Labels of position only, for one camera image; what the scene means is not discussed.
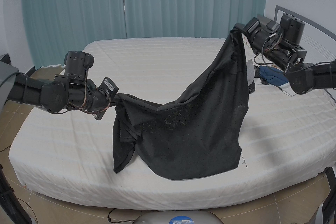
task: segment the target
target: black t-shirt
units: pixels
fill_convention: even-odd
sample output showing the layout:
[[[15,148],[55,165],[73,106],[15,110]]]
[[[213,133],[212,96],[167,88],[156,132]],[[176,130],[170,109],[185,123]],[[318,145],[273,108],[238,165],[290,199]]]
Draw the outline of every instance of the black t-shirt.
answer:
[[[118,94],[113,127],[114,171],[134,151],[159,176],[201,178],[238,166],[238,135],[249,89],[241,33],[233,28],[212,64],[173,102]]]

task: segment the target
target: loose thread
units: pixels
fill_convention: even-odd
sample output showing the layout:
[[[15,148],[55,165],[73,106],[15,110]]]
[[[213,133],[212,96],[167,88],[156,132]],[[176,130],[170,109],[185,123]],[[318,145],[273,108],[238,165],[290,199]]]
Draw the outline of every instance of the loose thread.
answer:
[[[243,155],[241,154],[241,157],[243,158],[243,160],[244,160],[244,162],[243,163],[245,163],[245,165],[246,165],[246,168],[247,168],[247,164],[246,164],[246,162],[245,162],[245,159],[244,159],[244,157],[243,157]]]

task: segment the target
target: blue logo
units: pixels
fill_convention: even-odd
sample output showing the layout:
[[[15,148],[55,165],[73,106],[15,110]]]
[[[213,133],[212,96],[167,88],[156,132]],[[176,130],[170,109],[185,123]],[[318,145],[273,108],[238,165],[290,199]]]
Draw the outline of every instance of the blue logo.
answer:
[[[178,216],[178,217],[174,217],[169,224],[195,224],[194,221],[189,218],[189,217],[185,217],[185,216]]]

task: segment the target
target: white bed sheet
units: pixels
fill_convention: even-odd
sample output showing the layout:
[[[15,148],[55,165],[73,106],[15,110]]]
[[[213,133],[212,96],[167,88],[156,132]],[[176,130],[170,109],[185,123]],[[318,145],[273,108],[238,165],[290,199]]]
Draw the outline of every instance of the white bed sheet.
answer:
[[[137,38],[95,41],[89,78],[109,76],[119,92],[152,102],[175,100],[212,62],[224,39]],[[247,59],[253,58],[246,46]],[[154,174],[139,156],[113,172],[115,111],[101,121],[78,111],[34,108],[9,152],[21,184],[81,205],[124,209],[203,209],[234,205],[316,176],[336,161],[336,110],[324,90],[289,97],[256,85],[239,135],[238,168],[193,180]]]

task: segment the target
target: headboard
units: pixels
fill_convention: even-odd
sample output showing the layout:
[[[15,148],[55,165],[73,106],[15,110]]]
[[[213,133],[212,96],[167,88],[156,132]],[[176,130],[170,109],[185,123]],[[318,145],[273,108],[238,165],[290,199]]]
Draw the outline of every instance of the headboard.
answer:
[[[336,59],[336,34],[312,20],[280,6],[275,7],[274,20],[277,23],[280,23],[284,12],[293,15],[305,23],[300,41],[300,46],[307,51],[305,62],[317,63]],[[336,90],[327,89],[326,91],[334,100],[336,99]]]

